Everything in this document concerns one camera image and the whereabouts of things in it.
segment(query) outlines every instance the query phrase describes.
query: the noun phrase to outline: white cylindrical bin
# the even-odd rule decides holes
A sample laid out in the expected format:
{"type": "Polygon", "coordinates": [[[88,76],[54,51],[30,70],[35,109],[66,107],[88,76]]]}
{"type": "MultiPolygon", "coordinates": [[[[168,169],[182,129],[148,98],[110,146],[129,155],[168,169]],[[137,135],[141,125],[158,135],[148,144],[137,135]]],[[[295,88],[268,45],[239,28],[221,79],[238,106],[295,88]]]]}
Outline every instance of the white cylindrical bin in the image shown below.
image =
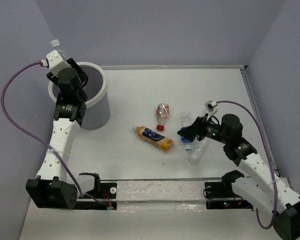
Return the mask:
{"type": "MultiPolygon", "coordinates": [[[[88,75],[88,83],[84,91],[88,96],[86,112],[81,127],[86,130],[96,130],[103,127],[110,118],[110,106],[108,101],[108,83],[104,71],[98,65],[91,62],[77,62],[88,75]]],[[[49,82],[48,92],[51,99],[56,102],[59,88],[49,82]]]]}

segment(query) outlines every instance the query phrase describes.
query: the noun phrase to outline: plastic bottle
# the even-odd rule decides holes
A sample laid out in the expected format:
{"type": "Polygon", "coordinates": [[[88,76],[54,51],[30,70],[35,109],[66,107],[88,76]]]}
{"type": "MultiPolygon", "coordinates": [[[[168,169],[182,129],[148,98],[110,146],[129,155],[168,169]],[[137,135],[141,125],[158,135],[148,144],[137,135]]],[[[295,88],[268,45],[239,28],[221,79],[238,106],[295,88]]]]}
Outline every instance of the plastic bottle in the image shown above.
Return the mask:
{"type": "Polygon", "coordinates": [[[162,136],[145,126],[137,126],[135,132],[138,134],[139,138],[155,145],[164,152],[168,152],[174,143],[170,138],[162,136]]]}
{"type": "Polygon", "coordinates": [[[205,137],[201,141],[198,141],[197,139],[194,140],[194,144],[192,146],[192,151],[189,155],[189,162],[197,165],[203,158],[204,154],[206,153],[209,145],[210,145],[211,139],[205,137]]]}
{"type": "Polygon", "coordinates": [[[57,50],[64,60],[67,60],[66,52],[61,48],[61,44],[60,44],[59,40],[55,39],[55,40],[50,41],[50,43],[51,43],[51,46],[53,47],[53,49],[57,50]]]}
{"type": "Polygon", "coordinates": [[[165,129],[165,123],[169,118],[169,105],[165,103],[160,103],[156,109],[156,122],[158,125],[156,129],[158,131],[163,131],[165,129]]]}
{"type": "MultiPolygon", "coordinates": [[[[181,129],[189,127],[192,124],[191,113],[189,111],[183,111],[180,115],[180,119],[181,119],[181,129]]],[[[181,142],[184,144],[184,150],[186,151],[191,150],[192,142],[190,142],[183,136],[181,137],[181,142]]]]}

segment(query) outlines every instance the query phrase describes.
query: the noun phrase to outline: black base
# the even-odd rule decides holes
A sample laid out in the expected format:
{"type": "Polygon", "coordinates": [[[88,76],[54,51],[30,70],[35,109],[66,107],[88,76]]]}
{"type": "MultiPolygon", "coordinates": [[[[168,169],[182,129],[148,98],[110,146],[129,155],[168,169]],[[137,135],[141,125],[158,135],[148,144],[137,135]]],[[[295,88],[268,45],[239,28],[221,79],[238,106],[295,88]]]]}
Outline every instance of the black base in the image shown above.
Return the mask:
{"type": "Polygon", "coordinates": [[[73,209],[77,188],[59,180],[28,179],[26,191],[38,208],[73,209]]]}
{"type": "Polygon", "coordinates": [[[287,206],[287,210],[276,216],[273,228],[283,240],[300,237],[300,201],[287,206]]]}
{"type": "Polygon", "coordinates": [[[213,209],[253,209],[254,207],[246,200],[207,200],[205,203],[207,210],[213,209]]]}
{"type": "MultiPolygon", "coordinates": [[[[96,201],[80,201],[78,200],[73,208],[73,210],[108,210],[107,204],[108,202],[103,202],[104,204],[100,204],[96,201]]],[[[114,209],[117,209],[117,203],[115,201],[111,202],[111,206],[114,209]]]]}

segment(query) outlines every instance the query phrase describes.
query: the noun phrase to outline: white tabletop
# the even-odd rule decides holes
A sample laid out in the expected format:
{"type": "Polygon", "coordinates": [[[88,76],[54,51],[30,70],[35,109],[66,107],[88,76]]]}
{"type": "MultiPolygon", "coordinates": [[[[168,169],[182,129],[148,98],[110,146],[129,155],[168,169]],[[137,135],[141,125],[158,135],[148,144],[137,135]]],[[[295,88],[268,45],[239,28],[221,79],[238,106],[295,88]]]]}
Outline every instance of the white tabletop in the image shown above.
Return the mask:
{"type": "Polygon", "coordinates": [[[273,228],[259,227],[251,210],[205,210],[195,204],[189,210],[159,208],[68,211],[31,202],[20,240],[280,240],[273,228]]]}
{"type": "MultiPolygon", "coordinates": [[[[72,147],[69,168],[75,173],[96,172],[103,180],[179,179],[221,177],[237,169],[223,152],[223,145],[211,142],[199,166],[185,161],[185,151],[177,131],[180,113],[190,111],[193,120],[203,116],[209,100],[232,100],[252,106],[239,69],[153,69],[106,70],[111,116],[94,131],[81,130],[72,147]],[[158,104],[170,105],[170,116],[162,134],[174,140],[163,153],[139,139],[133,126],[156,130],[158,104]]],[[[237,115],[243,136],[265,159],[265,151],[255,123],[241,108],[223,103],[216,114],[237,115]]]]}

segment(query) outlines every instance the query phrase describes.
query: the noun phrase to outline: crushed plastic bottle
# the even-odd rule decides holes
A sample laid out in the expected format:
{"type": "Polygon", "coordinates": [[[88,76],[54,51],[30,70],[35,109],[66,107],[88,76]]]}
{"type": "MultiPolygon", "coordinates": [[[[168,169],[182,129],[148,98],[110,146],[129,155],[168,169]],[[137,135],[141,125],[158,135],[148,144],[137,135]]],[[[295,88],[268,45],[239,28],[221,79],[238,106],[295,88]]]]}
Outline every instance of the crushed plastic bottle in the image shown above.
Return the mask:
{"type": "MultiPolygon", "coordinates": [[[[183,111],[180,115],[180,120],[181,120],[181,129],[180,130],[182,130],[186,127],[189,127],[192,124],[191,113],[189,111],[183,111]]],[[[186,150],[186,151],[191,150],[192,142],[190,142],[183,136],[181,137],[181,142],[184,145],[184,150],[186,150]]]]}
{"type": "Polygon", "coordinates": [[[194,165],[198,165],[202,160],[204,154],[206,153],[211,139],[205,137],[203,140],[198,141],[197,139],[194,140],[192,151],[189,154],[188,161],[194,165]]]}

